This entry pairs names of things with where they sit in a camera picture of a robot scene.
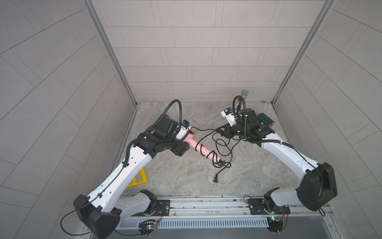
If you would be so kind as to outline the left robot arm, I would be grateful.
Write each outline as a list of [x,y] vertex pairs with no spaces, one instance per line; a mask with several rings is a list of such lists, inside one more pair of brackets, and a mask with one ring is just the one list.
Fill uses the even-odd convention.
[[131,202],[123,209],[115,205],[128,184],[157,153],[169,149],[173,154],[183,156],[189,148],[187,142],[177,141],[171,134],[141,133],[129,143],[125,159],[108,178],[89,195],[79,195],[74,200],[73,206],[80,221],[97,238],[106,239],[116,229],[122,216],[152,213],[156,196],[148,190],[131,197]]

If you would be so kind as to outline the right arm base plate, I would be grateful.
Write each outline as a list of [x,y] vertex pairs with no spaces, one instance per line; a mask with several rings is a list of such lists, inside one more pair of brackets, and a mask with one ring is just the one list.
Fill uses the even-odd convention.
[[264,198],[245,199],[248,204],[251,215],[289,215],[290,209],[287,206],[276,206]]

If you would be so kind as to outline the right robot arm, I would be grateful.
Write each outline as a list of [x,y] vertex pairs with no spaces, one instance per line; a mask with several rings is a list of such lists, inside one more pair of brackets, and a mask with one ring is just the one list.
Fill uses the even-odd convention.
[[333,167],[328,163],[318,163],[282,140],[272,128],[275,122],[266,114],[257,115],[253,109],[235,112],[232,108],[224,109],[221,114],[228,121],[223,136],[239,136],[263,147],[301,180],[296,189],[274,188],[268,191],[263,200],[267,213],[274,214],[277,208],[289,205],[301,205],[311,211],[319,211],[338,195]]

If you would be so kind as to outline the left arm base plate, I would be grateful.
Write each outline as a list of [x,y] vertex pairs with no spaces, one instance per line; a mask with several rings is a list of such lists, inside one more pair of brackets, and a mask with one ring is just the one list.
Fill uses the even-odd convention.
[[137,213],[134,214],[133,217],[159,217],[160,215],[169,216],[170,204],[170,200],[157,200],[156,207],[152,214]]

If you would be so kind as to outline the pink hair dryer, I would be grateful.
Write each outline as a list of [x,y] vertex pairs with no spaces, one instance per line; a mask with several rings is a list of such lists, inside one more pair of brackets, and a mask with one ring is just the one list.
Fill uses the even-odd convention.
[[218,163],[221,160],[221,157],[217,155],[216,152],[209,150],[203,146],[200,142],[197,142],[194,139],[195,132],[193,129],[190,129],[187,136],[183,140],[188,143],[190,148],[193,148],[195,151],[198,151],[202,156],[210,159],[213,163]]

